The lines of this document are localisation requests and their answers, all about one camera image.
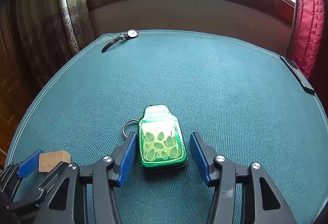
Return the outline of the red quilted curtain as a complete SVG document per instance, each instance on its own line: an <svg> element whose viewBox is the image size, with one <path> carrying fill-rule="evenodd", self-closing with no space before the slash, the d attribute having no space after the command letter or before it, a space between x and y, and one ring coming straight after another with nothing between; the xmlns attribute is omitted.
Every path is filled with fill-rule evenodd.
<svg viewBox="0 0 328 224"><path fill-rule="evenodd" d="M309 79L323 34L324 0L296 0L288 57Z"/></svg>

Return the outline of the green jar-shaped keychain pouch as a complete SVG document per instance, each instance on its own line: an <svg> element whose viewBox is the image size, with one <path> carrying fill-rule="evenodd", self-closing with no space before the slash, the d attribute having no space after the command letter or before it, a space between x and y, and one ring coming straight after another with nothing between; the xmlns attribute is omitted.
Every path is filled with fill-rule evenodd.
<svg viewBox="0 0 328 224"><path fill-rule="evenodd" d="M179 121L165 105L145 108L138 123L138 146L141 165L147 170L179 168L187 162Z"/></svg>

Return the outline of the small brown wooden block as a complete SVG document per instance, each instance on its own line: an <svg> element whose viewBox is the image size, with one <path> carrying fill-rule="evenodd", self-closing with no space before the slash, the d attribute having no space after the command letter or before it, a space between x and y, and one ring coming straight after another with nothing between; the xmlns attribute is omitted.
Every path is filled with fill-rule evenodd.
<svg viewBox="0 0 328 224"><path fill-rule="evenodd" d="M38 171L48 173L60 162L70 163L71 155L66 151L41 153L39 155Z"/></svg>

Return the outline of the black remote control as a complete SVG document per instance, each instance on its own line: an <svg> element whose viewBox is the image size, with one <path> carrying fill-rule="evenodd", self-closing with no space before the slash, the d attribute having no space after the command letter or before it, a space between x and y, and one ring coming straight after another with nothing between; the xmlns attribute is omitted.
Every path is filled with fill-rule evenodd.
<svg viewBox="0 0 328 224"><path fill-rule="evenodd" d="M303 90L311 95L315 94L315 90L311 86L311 84L308 82L306 77L303 75L301 70L297 67L296 63L294 61L291 61L290 59L280 56L281 61L287 66L287 68L291 71L291 73L294 75L296 80L299 82Z"/></svg>

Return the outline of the beige patterned curtain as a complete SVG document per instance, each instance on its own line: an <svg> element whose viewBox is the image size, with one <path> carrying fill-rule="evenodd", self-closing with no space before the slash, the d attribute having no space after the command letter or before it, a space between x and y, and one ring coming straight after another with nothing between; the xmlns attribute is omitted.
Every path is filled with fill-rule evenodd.
<svg viewBox="0 0 328 224"><path fill-rule="evenodd" d="M30 88L43 87L94 38L87 0L1 2L1 43Z"/></svg>

